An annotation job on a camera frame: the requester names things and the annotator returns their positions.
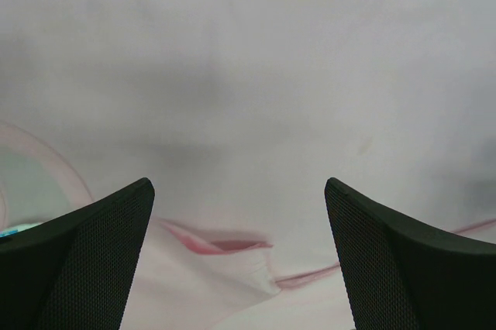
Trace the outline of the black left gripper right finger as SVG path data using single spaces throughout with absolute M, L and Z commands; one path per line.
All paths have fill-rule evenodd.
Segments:
M 336 178 L 325 202 L 357 329 L 493 329 L 495 245 L 432 227 Z

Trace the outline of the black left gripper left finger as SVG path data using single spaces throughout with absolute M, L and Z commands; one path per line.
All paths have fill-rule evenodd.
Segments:
M 1 239 L 3 329 L 118 329 L 154 201 L 142 178 Z

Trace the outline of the pink t shirt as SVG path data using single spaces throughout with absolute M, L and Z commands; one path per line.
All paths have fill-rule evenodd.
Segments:
M 1 0 L 1 117 L 152 180 L 127 329 L 351 329 L 330 177 L 495 240 L 495 0 Z

